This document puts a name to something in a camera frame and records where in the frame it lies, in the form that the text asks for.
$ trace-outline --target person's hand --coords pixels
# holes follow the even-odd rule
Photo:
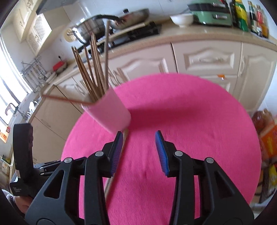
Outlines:
[[[14,196],[14,202],[16,203],[16,206],[24,214],[26,214],[32,201],[33,201],[33,199],[31,197]]]

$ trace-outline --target stainless steel pot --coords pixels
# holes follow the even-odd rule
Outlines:
[[[87,44],[91,40],[91,34],[94,33],[96,40],[105,35],[105,24],[102,19],[89,18],[72,28],[74,36],[82,43]]]
[[[149,17],[149,9],[141,9],[134,12],[129,12],[128,9],[123,10],[124,15],[121,17],[112,15],[96,15],[93,20],[110,19],[111,27],[115,30],[123,30],[127,27],[144,22]]]

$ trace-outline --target pink circular mat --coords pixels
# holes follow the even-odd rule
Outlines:
[[[167,178],[161,170],[154,138],[157,130],[192,158],[213,157],[246,201],[251,201],[260,175],[259,141],[249,115],[223,88],[195,76],[157,74],[122,84],[116,93],[132,121],[107,200],[111,224],[169,222],[175,178]],[[62,159],[88,157],[114,137],[84,113],[66,141]],[[83,188],[82,179],[82,218]],[[195,196],[198,217],[197,185]]]

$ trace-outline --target stovetop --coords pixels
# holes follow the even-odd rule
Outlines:
[[[129,31],[126,34],[121,35],[119,38],[109,43],[109,48],[113,49],[118,46],[130,43],[132,41],[136,41],[153,35],[158,35],[160,33],[160,30],[161,30],[161,25],[156,25],[154,22],[151,22],[145,27],[141,27],[141,28]],[[89,43],[78,48],[78,52],[79,53],[82,52],[84,47],[87,47],[87,46],[89,46]],[[104,52],[104,43],[98,46],[98,51],[100,54]]]

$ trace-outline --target pan handle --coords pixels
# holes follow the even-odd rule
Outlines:
[[[96,15],[94,17],[92,17],[93,20],[97,20],[97,19],[110,19],[110,20],[116,20],[116,21],[122,21],[123,19],[117,17],[117,16],[112,16],[112,15]]]

